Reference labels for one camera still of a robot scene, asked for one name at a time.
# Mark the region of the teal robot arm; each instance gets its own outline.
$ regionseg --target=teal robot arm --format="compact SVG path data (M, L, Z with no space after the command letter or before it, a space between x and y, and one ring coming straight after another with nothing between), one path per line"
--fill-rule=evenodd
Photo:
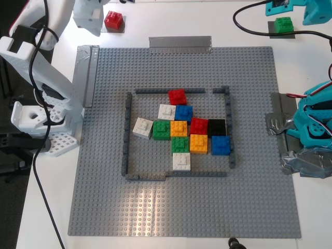
M266 4L266 16L293 11L294 6L305 6L303 25L322 24L332 18L331 0L274 0Z
M294 125L296 129L287 130L287 134L299 138L304 147L332 148L330 81L321 83L302 95L294 115Z

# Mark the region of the blue lego brick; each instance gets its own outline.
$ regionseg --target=blue lego brick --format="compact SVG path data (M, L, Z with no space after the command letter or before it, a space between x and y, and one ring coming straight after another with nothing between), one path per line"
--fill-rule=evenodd
M192 106L177 105L175 110L175 120L191 122Z
M228 156L230 154L229 136L212 136L212 155Z

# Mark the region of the black cable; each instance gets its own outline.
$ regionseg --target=black cable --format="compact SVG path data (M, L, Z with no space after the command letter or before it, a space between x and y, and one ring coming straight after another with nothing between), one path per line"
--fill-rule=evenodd
M273 2L273 0L267 0L267 1L259 2L259 3L255 3L255 4L250 4L248 6L245 6L245 7L241 8L241 9L239 9L233 15L233 22L235 23L235 25L239 29L241 29L244 32L247 32L249 34L252 34L252 35L260 35L260 36L284 36L284 35L300 35L300 34L317 35L317 36L320 36L322 38L328 39L330 41L330 45L332 46L332 36L329 36L329 35L326 35L326 34L323 34L323 33L317 32L317 31L306 31L306 30L304 30L304 31L286 32L286 33L263 33L263 32L256 32L256 31L252 31L252 30L246 29L245 27L241 26L237 22L236 16L238 15L238 13L240 13L240 12L246 10L246 9L249 9L249 8L252 8L252 7L256 7L256 6L259 6L259 5L263 5L263 4L267 4L267 3L270 3L270 2Z
M332 69L332 64L331 64L330 67L328 68L328 77L329 77L330 80L332 81L332 77L331 77L331 69Z
M47 199L46 199L46 196L45 196L45 193L44 193L44 190L43 190L43 187L42 187L42 184L40 183L40 180L39 180L39 177L38 177L38 174L37 174L37 169L36 169L36 159L40 153L40 151L42 150L42 148L44 147L44 144L48 138L48 135L50 133L50 129L51 129L51 119L50 119L50 114L47 110L47 105L45 103L45 100L44 98L42 97L41 93L39 92L39 89L37 87L37 84L33 78L33 74L32 74L32 68L33 68L33 63L35 61L35 58L37 56L37 53L40 49L40 46L42 45L42 42L45 38L45 35L46 35L46 32L49 30L48 29L48 19L49 19L49 13L48 13L48 4L47 4L47 0L44 0L44 5L45 5L45 24L44 24L44 27L47 27L46 29L43 29L42 33L41 33L41 36L40 36L40 39L39 39L39 42L38 44L36 45L36 48L35 48L35 51L33 52L32 56L31 56L31 60L30 60L30 63L29 63L29 77L30 77L30 81L31 81L31 84L32 86L34 87L41 103L43 104L43 107L44 107L44 110L45 110L45 113L46 113L46 117L47 117L47 130L46 130L46 134L45 134L45 137L43 139L43 145L41 148L39 148L33 158L33 161L32 161L32 165L33 165L33 171L34 171L34 174L35 174L35 177L36 177L36 180L37 180L37 184L39 186L39 189L40 189L40 192L41 192L41 195L43 197L43 200L45 202L45 206L46 206L46 209L47 209L47 212L51 218L51 221L52 221L52 224L53 224L53 227L54 227L54 230L56 231L56 234L57 234L57 237L58 237L58 240L60 242L60 245L61 245L61 248L62 249L65 249L64 245L63 245L63 242L62 242L62 239L61 239L61 236L59 234L59 231L58 231L58 228L57 228L57 225L56 225L56 222L54 221L54 218L53 218L53 215L52 215L52 212L51 212L51 209L48 205L48 202L47 202Z

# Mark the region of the black lego brick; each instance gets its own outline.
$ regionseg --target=black lego brick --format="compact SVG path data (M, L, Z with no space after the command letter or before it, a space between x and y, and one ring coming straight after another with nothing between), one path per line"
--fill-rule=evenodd
M226 136L226 122L224 119L209 119L207 124L207 136Z

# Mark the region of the gray duct tape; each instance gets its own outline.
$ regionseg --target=gray duct tape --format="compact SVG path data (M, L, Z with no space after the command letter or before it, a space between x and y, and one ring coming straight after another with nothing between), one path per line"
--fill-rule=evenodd
M78 46L74 68L73 86L83 107L92 107L99 47Z
M212 53L211 36L150 37L150 53Z

